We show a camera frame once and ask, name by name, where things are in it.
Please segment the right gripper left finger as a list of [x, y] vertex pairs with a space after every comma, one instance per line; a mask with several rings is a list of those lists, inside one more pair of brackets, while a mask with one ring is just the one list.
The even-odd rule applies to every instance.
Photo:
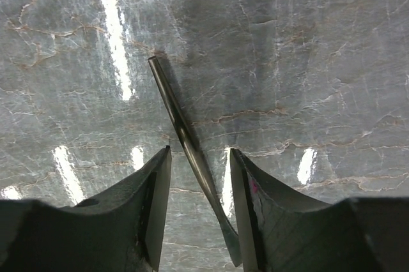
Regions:
[[64, 207], [59, 271], [156, 271], [171, 177], [168, 146], [140, 169], [75, 206]]

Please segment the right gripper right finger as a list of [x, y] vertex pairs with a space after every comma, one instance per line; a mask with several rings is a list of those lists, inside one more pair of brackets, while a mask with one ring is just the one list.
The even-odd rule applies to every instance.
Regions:
[[345, 209], [304, 195], [230, 153], [245, 271], [347, 271]]

